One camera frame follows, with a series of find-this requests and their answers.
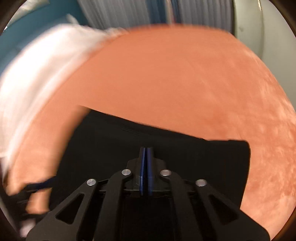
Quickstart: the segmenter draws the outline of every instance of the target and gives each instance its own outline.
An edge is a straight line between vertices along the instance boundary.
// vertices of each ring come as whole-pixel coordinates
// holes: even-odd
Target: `table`
[[[73,128],[91,108],[204,139],[246,140],[241,209],[273,238],[296,205],[295,111],[264,63],[231,34],[193,26],[130,30],[95,51],[29,127],[8,188],[53,176]],[[47,209],[37,193],[30,212]]]

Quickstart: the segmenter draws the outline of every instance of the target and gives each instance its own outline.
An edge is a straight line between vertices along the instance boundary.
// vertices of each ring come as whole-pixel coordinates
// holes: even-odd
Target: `orange tablecloth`
[[[294,109],[263,62],[229,33],[158,26],[106,42],[36,116],[15,156],[10,191],[55,174],[84,114],[79,106],[204,139],[247,140],[241,209],[273,238],[295,208]]]

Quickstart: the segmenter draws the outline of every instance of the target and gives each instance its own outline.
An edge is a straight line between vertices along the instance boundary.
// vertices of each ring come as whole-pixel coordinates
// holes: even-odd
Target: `round metal bolt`
[[[160,174],[161,174],[162,176],[167,177],[167,176],[170,176],[170,175],[172,174],[172,172],[171,172],[170,170],[161,170],[161,171],[160,171]]]
[[[122,170],[121,174],[124,175],[124,176],[130,175],[131,170],[130,169],[124,169],[124,170]]]
[[[199,179],[195,182],[196,186],[203,187],[207,184],[207,181],[205,179]]]
[[[86,181],[86,184],[89,185],[89,186],[93,186],[96,184],[96,180],[95,179],[88,179]]]

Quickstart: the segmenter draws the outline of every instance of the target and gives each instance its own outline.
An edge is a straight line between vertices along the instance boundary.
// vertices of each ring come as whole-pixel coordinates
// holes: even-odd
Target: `white cloth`
[[[5,174],[31,121],[100,41],[115,31],[57,25],[26,46],[0,77],[0,157]]]

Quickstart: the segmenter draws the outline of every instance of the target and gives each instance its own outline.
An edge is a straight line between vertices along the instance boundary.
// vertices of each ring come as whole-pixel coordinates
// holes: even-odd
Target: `blue wall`
[[[81,25],[88,24],[76,0],[49,0],[50,4],[37,9],[10,25],[0,36],[0,60],[14,47],[51,22],[71,14]]]

